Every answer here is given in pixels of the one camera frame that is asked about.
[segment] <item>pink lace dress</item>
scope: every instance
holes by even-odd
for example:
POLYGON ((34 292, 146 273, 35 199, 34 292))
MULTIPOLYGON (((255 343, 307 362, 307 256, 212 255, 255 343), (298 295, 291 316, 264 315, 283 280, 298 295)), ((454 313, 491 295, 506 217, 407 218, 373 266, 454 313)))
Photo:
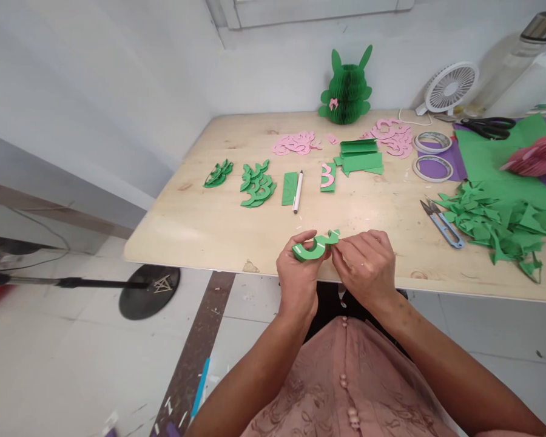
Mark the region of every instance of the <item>pink lace dress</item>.
POLYGON ((455 437, 455 429, 416 366, 386 337, 336 317, 302 346, 281 391, 243 437, 455 437))

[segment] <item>blue-handled snips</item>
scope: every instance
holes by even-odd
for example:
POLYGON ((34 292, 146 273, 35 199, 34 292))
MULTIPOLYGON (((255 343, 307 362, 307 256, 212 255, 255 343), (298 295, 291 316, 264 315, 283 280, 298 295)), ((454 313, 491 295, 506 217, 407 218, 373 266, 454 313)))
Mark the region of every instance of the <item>blue-handled snips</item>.
POLYGON ((437 204, 428 197, 426 198, 426 201, 428 204, 426 204, 422 200, 420 201, 420 204, 423 206, 426 214, 431 217, 431 220, 438 227, 441 234, 443 234, 445 240, 447 240, 447 243, 449 243, 456 249, 464 248, 465 242, 457 233, 455 228, 452 227, 451 224, 447 221, 437 204))

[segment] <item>fan stand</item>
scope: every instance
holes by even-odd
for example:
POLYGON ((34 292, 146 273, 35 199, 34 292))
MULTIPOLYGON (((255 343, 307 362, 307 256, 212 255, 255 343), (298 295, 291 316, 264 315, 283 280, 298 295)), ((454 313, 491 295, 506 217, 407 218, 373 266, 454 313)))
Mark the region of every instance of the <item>fan stand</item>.
POLYGON ((120 313, 129 320, 147 319, 164 308, 176 293, 180 269, 146 264, 132 274, 128 282, 145 283, 147 287, 126 286, 120 295, 120 313))
POLYGON ((0 272, 0 285, 53 285, 61 288, 122 288, 120 313, 129 320, 147 319, 164 308, 176 293, 180 283, 180 269, 157 265, 143 265, 128 281, 108 281, 67 277, 61 279, 11 276, 0 272))

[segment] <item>double-sided tape roll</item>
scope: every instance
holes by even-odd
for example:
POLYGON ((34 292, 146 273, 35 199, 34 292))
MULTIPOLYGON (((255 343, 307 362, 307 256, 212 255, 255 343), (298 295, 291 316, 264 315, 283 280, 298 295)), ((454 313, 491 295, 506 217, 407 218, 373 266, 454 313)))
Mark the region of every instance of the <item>double-sided tape roll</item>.
POLYGON ((417 174, 418 177, 420 177, 421 179, 426 180, 427 182, 435 182, 435 183, 445 182, 451 176, 453 176, 453 166, 449 163, 449 161, 447 161, 446 159, 443 159, 441 157, 435 156, 435 155, 421 156, 419 159, 417 159, 413 163, 413 170, 417 174), (429 177, 429 176, 427 176, 425 174, 422 174, 420 172, 420 169, 419 169, 419 163, 422 162, 422 161, 435 161, 435 162, 438 162, 443 167, 445 167, 445 169, 447 170, 447 174, 441 179, 435 179, 435 178, 429 177))
POLYGON ((453 141, 448 136, 441 134, 440 132, 423 132, 414 137, 414 147, 419 151, 428 155, 438 155, 439 153, 449 150, 453 141), (421 141, 434 140, 436 143, 441 144, 440 149, 433 149, 425 146, 421 141))

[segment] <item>pink paper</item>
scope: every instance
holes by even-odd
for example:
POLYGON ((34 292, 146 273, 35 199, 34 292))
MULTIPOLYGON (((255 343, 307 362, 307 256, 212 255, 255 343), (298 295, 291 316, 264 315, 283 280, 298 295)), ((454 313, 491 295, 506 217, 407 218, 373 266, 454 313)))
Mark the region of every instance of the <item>pink paper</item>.
POLYGON ((314 140, 314 133, 304 130, 297 135, 286 135, 285 137, 279 139, 279 141, 273 145, 271 150, 278 156, 285 156, 289 154, 290 151, 296 152, 300 155, 307 155, 311 149, 322 149, 320 147, 322 141, 319 140, 316 144, 312 144, 314 140))
POLYGON ((324 176, 328 178, 328 181, 326 183, 322 183, 320 185, 320 188, 326 188, 327 186, 330 186, 334 183, 334 177, 332 176, 332 167, 330 167, 326 163, 322 163, 322 180, 324 176))
POLYGON ((381 144, 387 146, 387 153, 398 156, 400 159, 408 158, 413 153, 411 127, 408 124, 402 124, 402 121, 396 118, 380 119, 369 132, 360 137, 361 140, 367 138, 378 139, 381 144), (382 126, 388 126, 388 132, 381 132, 380 128, 382 126))

